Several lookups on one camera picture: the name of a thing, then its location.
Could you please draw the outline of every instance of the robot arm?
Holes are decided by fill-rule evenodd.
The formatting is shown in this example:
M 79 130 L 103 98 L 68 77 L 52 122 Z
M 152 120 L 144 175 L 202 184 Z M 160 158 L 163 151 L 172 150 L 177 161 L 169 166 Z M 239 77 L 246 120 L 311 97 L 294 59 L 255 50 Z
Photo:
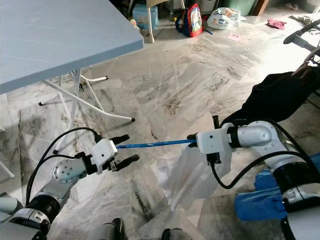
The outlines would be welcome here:
M 129 136 L 113 138 L 115 142 Z M 60 161 L 52 171 L 51 180 L 35 195 L 30 203 L 18 210 L 7 222 L 0 225 L 1 239 L 42 240 L 63 206 L 66 204 L 71 188 L 82 178 L 103 170 L 119 171 L 139 159 L 138 155 L 118 162 L 118 153 L 112 140 L 101 139 L 92 148 L 92 155 L 81 152 L 76 159 Z
M 267 121 L 253 121 L 248 125 L 226 123 L 222 128 L 199 132 L 197 145 L 207 154 L 211 164 L 219 163 L 219 153 L 233 148 L 249 147 L 261 156 L 276 152 L 298 152 L 296 146 L 283 133 Z M 287 240 L 317 240 L 320 237 L 320 175 L 303 158 L 282 154 L 266 159 L 265 164 L 275 178 L 282 193 L 282 203 L 288 215 L 281 220 Z

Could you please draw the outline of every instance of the light blue table top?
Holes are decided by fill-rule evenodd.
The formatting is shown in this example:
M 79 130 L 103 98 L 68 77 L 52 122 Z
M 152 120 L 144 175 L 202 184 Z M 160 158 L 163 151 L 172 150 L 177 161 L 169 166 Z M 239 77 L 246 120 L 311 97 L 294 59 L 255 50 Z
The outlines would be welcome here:
M 144 46 L 142 35 L 108 0 L 0 4 L 0 94 Z

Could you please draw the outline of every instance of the box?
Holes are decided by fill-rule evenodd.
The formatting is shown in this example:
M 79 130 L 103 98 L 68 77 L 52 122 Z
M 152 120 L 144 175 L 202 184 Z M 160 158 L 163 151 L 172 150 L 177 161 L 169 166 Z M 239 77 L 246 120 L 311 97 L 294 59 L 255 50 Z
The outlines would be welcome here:
M 158 19 L 158 7 L 152 6 L 150 8 L 151 12 L 151 25 L 153 29 L 156 29 L 159 23 Z M 136 21 L 136 24 L 139 28 L 148 29 L 148 13 L 147 13 L 147 5 L 144 4 L 136 4 L 132 10 L 132 17 Z

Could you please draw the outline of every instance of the pink cloth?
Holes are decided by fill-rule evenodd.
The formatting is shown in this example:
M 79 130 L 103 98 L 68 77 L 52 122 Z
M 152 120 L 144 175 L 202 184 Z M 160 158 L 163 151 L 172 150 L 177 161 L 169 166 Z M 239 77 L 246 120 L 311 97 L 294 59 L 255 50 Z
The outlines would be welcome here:
M 285 29 L 286 22 L 275 19 L 268 19 L 267 25 L 276 29 Z

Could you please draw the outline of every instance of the clutter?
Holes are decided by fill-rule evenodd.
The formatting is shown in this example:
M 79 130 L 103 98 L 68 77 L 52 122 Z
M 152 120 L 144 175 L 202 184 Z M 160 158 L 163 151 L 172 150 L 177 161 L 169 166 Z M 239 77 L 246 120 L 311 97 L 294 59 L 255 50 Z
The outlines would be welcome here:
M 221 163 L 215 167 L 219 177 L 230 172 L 231 155 L 220 155 Z M 187 210 L 193 199 L 209 198 L 218 186 L 206 154 L 197 147 L 186 145 L 179 156 L 161 157 L 151 168 L 172 211 L 178 205 Z
M 136 20 L 134 20 L 133 18 L 130 20 L 130 23 L 132 24 L 132 26 L 140 33 L 140 28 L 137 26 L 137 22 Z
M 286 22 L 284 21 L 278 21 L 275 19 L 268 19 L 267 25 L 276 29 L 285 29 Z
M 183 33 L 183 35 L 190 38 L 195 37 L 204 31 L 198 4 L 195 3 L 183 10 L 182 15 L 175 21 L 175 28 L 180 33 Z
M 290 16 L 291 19 L 304 23 L 304 25 L 312 24 L 315 20 L 309 16 Z
M 150 8 L 151 12 L 151 25 L 153 29 L 156 29 L 159 23 L 158 19 L 158 7 L 152 6 Z M 148 24 L 148 12 L 147 5 L 145 4 L 136 4 L 132 10 L 132 18 L 136 20 L 136 24 L 139 28 L 147 29 L 149 28 Z
M 212 12 L 207 24 L 211 28 L 225 30 L 232 28 L 238 21 L 240 21 L 240 11 L 228 7 L 219 7 Z
M 226 37 L 227 39 L 231 39 L 233 41 L 239 42 L 241 39 L 241 36 L 236 33 L 231 33 L 229 36 Z
M 320 153 L 310 157 L 320 171 Z M 235 198 L 235 211 L 243 221 L 282 219 L 287 215 L 282 194 L 268 169 L 258 173 L 254 183 L 256 191 L 239 193 Z
M 285 3 L 284 5 L 289 9 L 292 9 L 292 10 L 295 10 L 295 11 L 298 10 L 298 5 L 297 4 L 288 2 L 288 3 Z

